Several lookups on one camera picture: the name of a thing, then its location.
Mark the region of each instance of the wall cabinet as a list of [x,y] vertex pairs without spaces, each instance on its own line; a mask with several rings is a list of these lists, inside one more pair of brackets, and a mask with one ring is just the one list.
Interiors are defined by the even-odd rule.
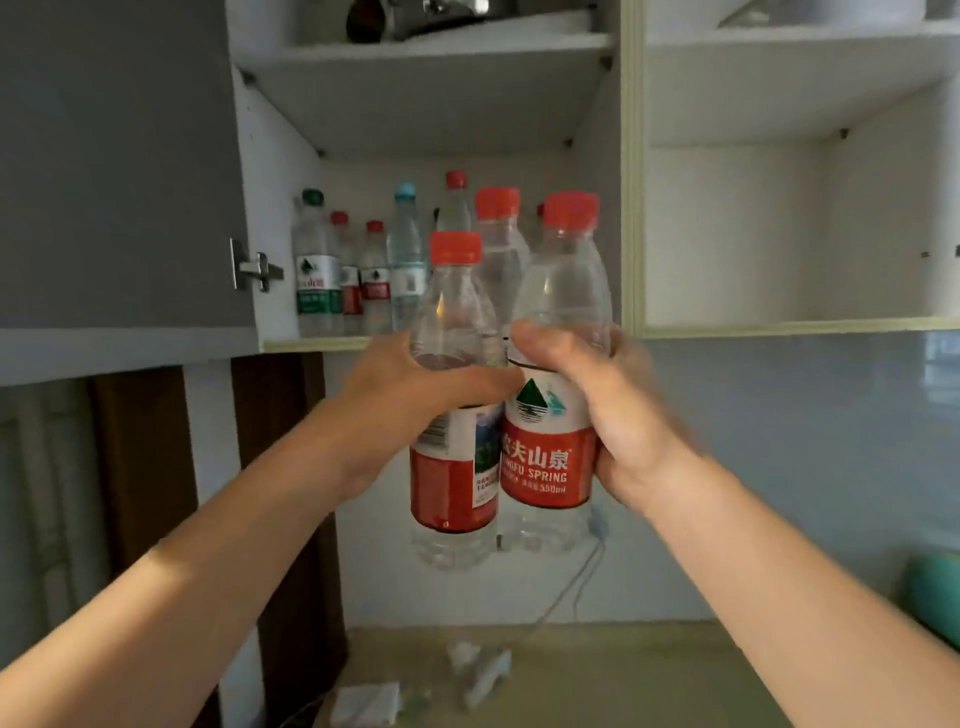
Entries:
[[[519,186],[530,210],[595,189],[615,277],[640,7],[601,4],[595,32],[300,47],[296,0],[222,3],[0,11],[0,205],[17,273],[0,288],[0,384],[363,348],[298,337],[289,241],[306,186],[358,229],[389,219],[399,182],[431,210],[452,167],[474,189]],[[235,291],[231,238],[284,279]]]
[[960,328],[960,24],[708,30],[709,7],[648,29],[640,330]]
[[[362,349],[298,336],[294,199],[360,229],[455,167],[527,210],[598,192],[638,335],[960,328],[955,21],[712,30],[731,0],[650,0],[645,29],[609,0],[589,33],[299,46],[298,0],[94,5],[0,11],[0,384]],[[231,238],[284,279],[235,291]]]

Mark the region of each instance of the cabinet door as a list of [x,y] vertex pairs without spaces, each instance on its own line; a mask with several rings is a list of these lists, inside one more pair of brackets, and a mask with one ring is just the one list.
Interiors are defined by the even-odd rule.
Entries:
[[0,106],[0,385],[255,351],[223,0],[5,0]]

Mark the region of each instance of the bottle label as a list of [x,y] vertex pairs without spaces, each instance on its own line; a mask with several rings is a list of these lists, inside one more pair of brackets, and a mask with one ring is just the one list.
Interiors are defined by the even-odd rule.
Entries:
[[390,269],[364,268],[360,271],[364,301],[390,300]]
[[441,533],[469,533],[496,517],[503,405],[441,415],[410,448],[411,511]]
[[390,271],[390,293],[395,298],[422,296],[426,290],[426,266],[411,263],[392,268]]
[[510,361],[527,383],[507,402],[503,491],[539,508],[577,508],[590,499],[596,453],[587,398],[557,372]]
[[362,316],[363,302],[360,300],[360,269],[355,265],[340,266],[340,285],[344,292],[344,315]]
[[297,313],[343,313],[340,261],[333,255],[297,256]]

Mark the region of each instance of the wooden panel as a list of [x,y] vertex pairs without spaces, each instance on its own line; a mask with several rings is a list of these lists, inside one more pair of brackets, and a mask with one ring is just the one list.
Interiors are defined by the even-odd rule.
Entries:
[[[232,362],[240,461],[246,467],[324,396],[323,357],[250,356]],[[330,690],[347,659],[336,521],[300,553],[258,623],[267,725]]]
[[223,0],[5,0],[0,79],[0,328],[252,325]]
[[[89,380],[114,577],[197,510],[180,367]],[[217,692],[194,728],[219,728]]]

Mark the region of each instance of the metal hinge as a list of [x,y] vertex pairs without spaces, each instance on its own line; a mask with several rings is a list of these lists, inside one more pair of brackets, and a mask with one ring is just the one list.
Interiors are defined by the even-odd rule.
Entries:
[[271,280],[283,280],[283,269],[267,259],[265,253],[257,253],[256,260],[250,259],[243,240],[230,239],[230,260],[233,262],[233,287],[238,291],[247,290],[247,279],[260,281],[260,290],[270,291]]

